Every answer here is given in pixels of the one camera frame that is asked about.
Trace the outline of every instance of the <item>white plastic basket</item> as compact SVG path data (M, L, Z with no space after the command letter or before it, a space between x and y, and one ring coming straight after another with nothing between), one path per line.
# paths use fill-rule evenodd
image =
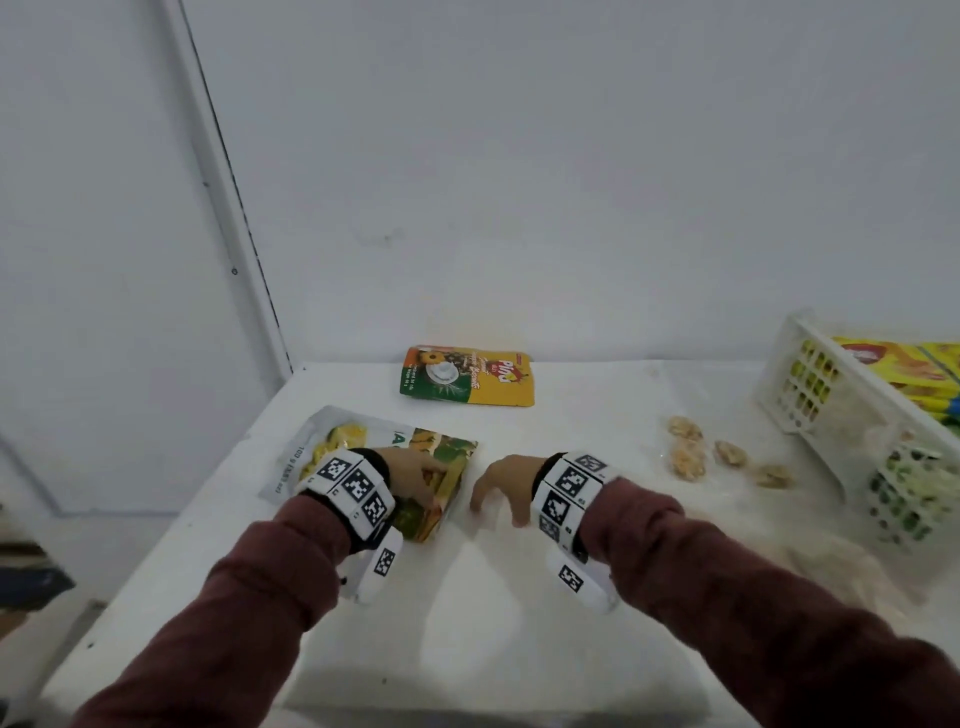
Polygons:
M794 313L756 390L780 428L800 434L837 476L865 546L898 581L925 594L960 555L960 528L952 517L960 508L960 438L832 336L905 343L938 337Z

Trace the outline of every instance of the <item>food package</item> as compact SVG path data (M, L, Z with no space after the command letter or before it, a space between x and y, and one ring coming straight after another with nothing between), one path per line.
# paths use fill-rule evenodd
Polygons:
M316 471L324 455L337 448L389 447L423 450L448 465L446 473L430 473L426 477L437 496L439 510L424 511L411 499L397 503L394 526L408 541L422 543L437 532L459 493L464 469L477 443L327 406L308 419L290 441L276 474L260 496L280 505L301 480Z
M873 339L834 337L833 340L907 397L936 400L955 400L960 397L960 381L931 360L918 346Z
M400 394L419 400L531 407L534 376L522 352L411 347L403 361Z

